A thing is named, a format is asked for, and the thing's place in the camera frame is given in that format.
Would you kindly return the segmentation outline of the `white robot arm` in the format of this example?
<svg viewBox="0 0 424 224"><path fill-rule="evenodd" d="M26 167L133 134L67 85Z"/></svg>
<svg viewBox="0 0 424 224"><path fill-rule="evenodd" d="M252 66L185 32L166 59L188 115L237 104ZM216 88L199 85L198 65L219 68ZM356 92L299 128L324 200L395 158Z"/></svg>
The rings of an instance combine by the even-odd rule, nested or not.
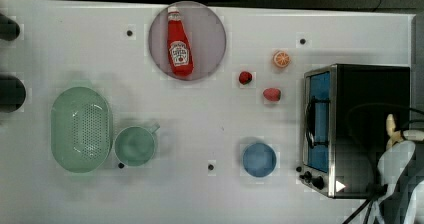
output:
<svg viewBox="0 0 424 224"><path fill-rule="evenodd" d="M423 213L423 132L406 130L380 158L387 192L371 205L367 224L418 224Z"/></svg>

